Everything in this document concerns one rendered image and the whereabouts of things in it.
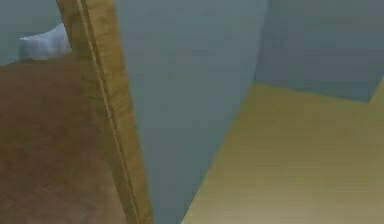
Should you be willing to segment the pale grey white block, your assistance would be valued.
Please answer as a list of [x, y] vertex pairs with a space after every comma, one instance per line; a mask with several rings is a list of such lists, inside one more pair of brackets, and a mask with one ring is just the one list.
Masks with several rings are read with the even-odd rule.
[[63, 23], [47, 32], [22, 37], [19, 41], [20, 60], [48, 60], [71, 52]]

